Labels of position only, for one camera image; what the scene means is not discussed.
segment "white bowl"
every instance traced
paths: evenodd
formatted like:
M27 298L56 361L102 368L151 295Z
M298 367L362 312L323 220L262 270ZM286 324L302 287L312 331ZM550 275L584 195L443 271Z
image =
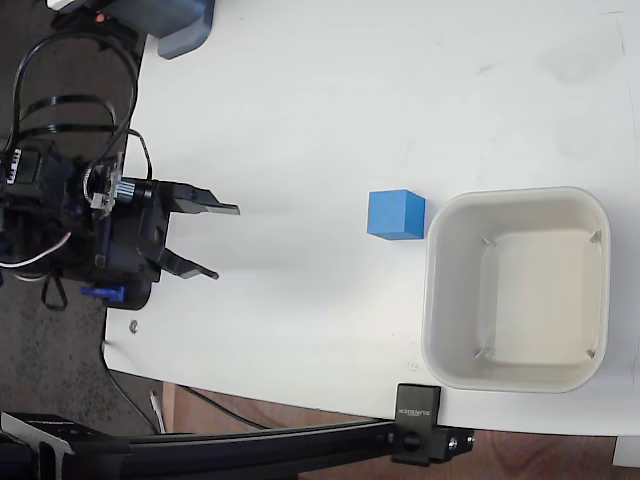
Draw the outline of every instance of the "white bowl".
M567 392L607 344L611 233L578 188L471 193L433 220L423 354L460 389Z

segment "blue component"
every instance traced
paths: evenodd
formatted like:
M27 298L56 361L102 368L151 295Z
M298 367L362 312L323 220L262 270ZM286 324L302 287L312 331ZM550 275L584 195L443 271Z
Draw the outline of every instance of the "blue component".
M88 297L106 298L113 303L124 303L126 289L124 287L115 288L89 288L82 287L80 292Z
M370 192L367 233L387 240L424 238L425 204L409 190Z

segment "white tabletop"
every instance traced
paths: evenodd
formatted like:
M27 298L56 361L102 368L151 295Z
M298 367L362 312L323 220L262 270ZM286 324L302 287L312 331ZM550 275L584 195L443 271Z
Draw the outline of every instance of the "white tabletop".
M368 193L409 189L432 217L463 192L573 185L611 221L602 367L566 394L447 389L439 421L640 435L639 21L633 0L218 0L200 49L150 41L133 126L156 177L242 215L172 216L168 247L220 279L164 273L143 310L109 311L109 366L393 418L398 383L437 384L426 244L367 235ZM126 168L144 175L133 142Z

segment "brown floor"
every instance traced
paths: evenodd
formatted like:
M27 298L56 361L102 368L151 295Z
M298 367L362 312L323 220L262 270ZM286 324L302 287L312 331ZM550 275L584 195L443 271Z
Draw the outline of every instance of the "brown floor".
M337 413L289 407L202 392L247 418L273 427L352 420ZM250 430L174 385L165 385L165 418L174 432L228 433ZM522 433L476 433L473 452L429 468L396 465L380 458L307 473L313 480L420 479L640 479L640 469L611 465L615 439Z

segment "black mount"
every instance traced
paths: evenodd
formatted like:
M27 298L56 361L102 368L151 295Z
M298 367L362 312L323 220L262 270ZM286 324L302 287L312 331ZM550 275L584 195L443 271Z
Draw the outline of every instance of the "black mount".
M55 415L3 413L0 478L266 480L391 455L428 466L471 451L473 430L437 425L440 387L399 385L396 420L229 435L116 438Z

